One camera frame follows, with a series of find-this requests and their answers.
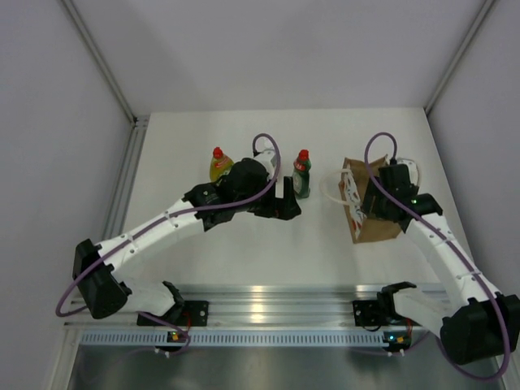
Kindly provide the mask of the green dish soap bottle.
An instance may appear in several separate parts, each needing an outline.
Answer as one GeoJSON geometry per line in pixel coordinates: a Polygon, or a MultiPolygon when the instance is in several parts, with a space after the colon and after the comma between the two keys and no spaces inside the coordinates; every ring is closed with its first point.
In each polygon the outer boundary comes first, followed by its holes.
{"type": "Polygon", "coordinates": [[[310,152],[302,149],[293,162],[293,191],[297,198],[307,198],[310,195],[310,152]]]}

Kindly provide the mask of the burlap canvas bag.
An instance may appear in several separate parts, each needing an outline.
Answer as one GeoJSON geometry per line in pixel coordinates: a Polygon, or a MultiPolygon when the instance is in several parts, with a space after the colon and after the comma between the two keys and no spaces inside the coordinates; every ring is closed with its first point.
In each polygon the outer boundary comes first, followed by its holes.
{"type": "Polygon", "coordinates": [[[362,202],[371,182],[366,165],[361,160],[345,158],[341,173],[341,200],[346,202],[344,212],[354,244],[373,243],[395,239],[401,232],[396,223],[369,218],[362,211],[362,202]]]}

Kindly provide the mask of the yellow dish soap bottle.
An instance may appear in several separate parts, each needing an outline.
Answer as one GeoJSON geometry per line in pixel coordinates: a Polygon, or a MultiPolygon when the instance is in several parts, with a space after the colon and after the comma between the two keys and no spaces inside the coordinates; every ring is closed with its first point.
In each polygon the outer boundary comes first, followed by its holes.
{"type": "Polygon", "coordinates": [[[226,175],[234,165],[233,160],[227,156],[220,147],[215,147],[210,161],[210,181],[217,181],[222,175],[226,175]]]}

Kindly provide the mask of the cream pump soap bottle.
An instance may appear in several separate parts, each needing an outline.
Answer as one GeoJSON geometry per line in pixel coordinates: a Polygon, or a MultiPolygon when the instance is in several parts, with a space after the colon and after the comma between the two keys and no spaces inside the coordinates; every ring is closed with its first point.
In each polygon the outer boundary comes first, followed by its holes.
{"type": "Polygon", "coordinates": [[[262,155],[275,155],[275,152],[276,152],[276,147],[275,147],[275,143],[270,140],[270,139],[267,139],[267,138],[262,138],[260,141],[259,141],[259,147],[260,147],[260,154],[262,155]]]}

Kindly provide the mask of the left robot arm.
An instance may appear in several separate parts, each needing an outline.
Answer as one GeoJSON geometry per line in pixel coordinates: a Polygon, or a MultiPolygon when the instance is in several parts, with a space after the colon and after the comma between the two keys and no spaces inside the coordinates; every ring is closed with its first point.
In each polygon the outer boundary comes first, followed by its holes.
{"type": "Polygon", "coordinates": [[[119,312],[146,312],[172,325],[182,319],[184,300],[173,283],[137,278],[158,252],[227,223],[240,212],[291,220],[301,214],[293,179],[283,178],[282,197],[264,162],[244,158],[214,182],[198,184],[169,209],[130,232],[98,244],[90,239],[75,249],[72,278],[93,319],[119,312]]]}

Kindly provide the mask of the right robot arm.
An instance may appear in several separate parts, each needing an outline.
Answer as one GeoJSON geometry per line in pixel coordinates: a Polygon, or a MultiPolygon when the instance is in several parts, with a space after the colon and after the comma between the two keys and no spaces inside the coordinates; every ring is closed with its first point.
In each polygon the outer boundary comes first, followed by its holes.
{"type": "Polygon", "coordinates": [[[504,295],[469,259],[429,193],[420,193],[406,164],[391,159],[369,181],[362,209],[399,225],[419,248],[442,283],[448,303],[427,296],[416,284],[400,282],[377,295],[379,316],[389,323],[410,319],[440,341],[448,358],[465,365],[507,358],[517,348],[519,299],[504,295]]]}

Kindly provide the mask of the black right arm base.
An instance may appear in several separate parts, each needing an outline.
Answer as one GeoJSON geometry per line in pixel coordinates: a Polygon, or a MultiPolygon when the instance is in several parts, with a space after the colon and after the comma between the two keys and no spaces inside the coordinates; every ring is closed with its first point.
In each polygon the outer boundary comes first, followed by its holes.
{"type": "Polygon", "coordinates": [[[352,307],[357,327],[372,329],[385,324],[383,312],[377,300],[355,300],[352,302],[352,307]]]}

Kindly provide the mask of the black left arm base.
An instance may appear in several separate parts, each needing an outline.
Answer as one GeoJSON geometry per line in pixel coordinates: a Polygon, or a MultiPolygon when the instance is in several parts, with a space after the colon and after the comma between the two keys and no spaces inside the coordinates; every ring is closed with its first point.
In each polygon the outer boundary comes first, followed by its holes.
{"type": "Polygon", "coordinates": [[[158,318],[177,327],[206,327],[208,313],[208,301],[185,301],[183,305],[174,305],[158,318]]]}

